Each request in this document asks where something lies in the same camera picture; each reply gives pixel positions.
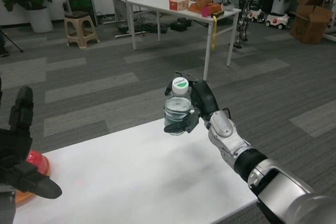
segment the white planter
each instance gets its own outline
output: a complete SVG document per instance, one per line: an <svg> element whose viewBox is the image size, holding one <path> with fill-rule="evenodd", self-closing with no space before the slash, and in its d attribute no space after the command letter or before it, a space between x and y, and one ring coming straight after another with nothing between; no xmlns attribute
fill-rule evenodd
<svg viewBox="0 0 336 224"><path fill-rule="evenodd" d="M53 29L50 14L47 8L26 11L34 32L45 33Z"/></svg>
<svg viewBox="0 0 336 224"><path fill-rule="evenodd" d="M289 6L290 2L285 2L284 0L274 0L271 12L284 15L285 11L288 10Z"/></svg>

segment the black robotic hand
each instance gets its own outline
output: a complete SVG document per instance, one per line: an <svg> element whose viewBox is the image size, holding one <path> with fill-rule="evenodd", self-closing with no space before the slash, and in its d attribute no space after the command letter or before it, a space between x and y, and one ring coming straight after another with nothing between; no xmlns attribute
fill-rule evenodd
<svg viewBox="0 0 336 224"><path fill-rule="evenodd" d="M9 118L10 130L0 129L0 185L10 185L20 191L55 199L61 188L49 176L38 172L26 161L33 139L29 128L33 120L33 91L21 87Z"/></svg>
<svg viewBox="0 0 336 224"><path fill-rule="evenodd" d="M166 126L164 132L177 133L186 131L190 133L198 125L199 118L203 118L204 121L209 121L212 113L218 111L219 108L210 87L204 80L180 71L175 72L173 79L177 77L183 77L188 80L189 87L191 88L191 104L195 111L193 113L188 113L182 122ZM171 91L172 81L165 90L165 96L169 95Z"/></svg>

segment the pink object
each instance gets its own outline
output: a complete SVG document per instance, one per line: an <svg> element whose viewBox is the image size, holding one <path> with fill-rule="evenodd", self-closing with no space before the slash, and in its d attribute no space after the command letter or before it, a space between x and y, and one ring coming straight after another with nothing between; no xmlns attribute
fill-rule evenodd
<svg viewBox="0 0 336 224"><path fill-rule="evenodd" d="M203 7L202 8L202 17L206 18L207 16L209 16L209 7Z"/></svg>
<svg viewBox="0 0 336 224"><path fill-rule="evenodd" d="M48 164L46 160L43 158L40 152L31 150L27 157L27 161L35 166L37 166L38 171L42 174L47 174L48 172Z"/></svg>

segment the cup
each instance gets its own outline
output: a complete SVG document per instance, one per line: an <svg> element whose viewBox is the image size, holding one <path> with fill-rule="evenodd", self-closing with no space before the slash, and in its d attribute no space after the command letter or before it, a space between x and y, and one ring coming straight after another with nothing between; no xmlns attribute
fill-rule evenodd
<svg viewBox="0 0 336 224"><path fill-rule="evenodd" d="M202 8L202 17L206 18L207 16L209 16L209 12L210 12L210 9L209 7L205 6Z"/></svg>

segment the orange toy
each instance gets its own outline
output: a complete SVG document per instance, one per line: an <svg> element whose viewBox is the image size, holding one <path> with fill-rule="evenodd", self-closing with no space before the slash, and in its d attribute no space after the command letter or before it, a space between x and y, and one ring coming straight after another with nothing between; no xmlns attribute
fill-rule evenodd
<svg viewBox="0 0 336 224"><path fill-rule="evenodd" d="M191 12L202 13L202 8L209 7L209 14L216 13L222 10L220 4L214 4L214 0L193 0L196 4L191 4L188 8Z"/></svg>

